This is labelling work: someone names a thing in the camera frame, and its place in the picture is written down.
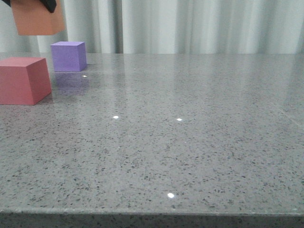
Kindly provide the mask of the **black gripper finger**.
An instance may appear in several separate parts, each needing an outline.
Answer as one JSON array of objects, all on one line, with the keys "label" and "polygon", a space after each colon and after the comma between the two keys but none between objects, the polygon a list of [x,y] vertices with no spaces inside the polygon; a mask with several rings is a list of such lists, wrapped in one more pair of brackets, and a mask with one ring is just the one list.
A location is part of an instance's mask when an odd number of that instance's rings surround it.
[{"label": "black gripper finger", "polygon": [[40,0],[40,2],[45,6],[45,8],[50,12],[54,13],[56,7],[57,7],[57,2],[56,0]]},{"label": "black gripper finger", "polygon": [[11,7],[11,3],[10,3],[10,0],[1,0],[3,1],[6,5],[8,5],[9,7]]}]

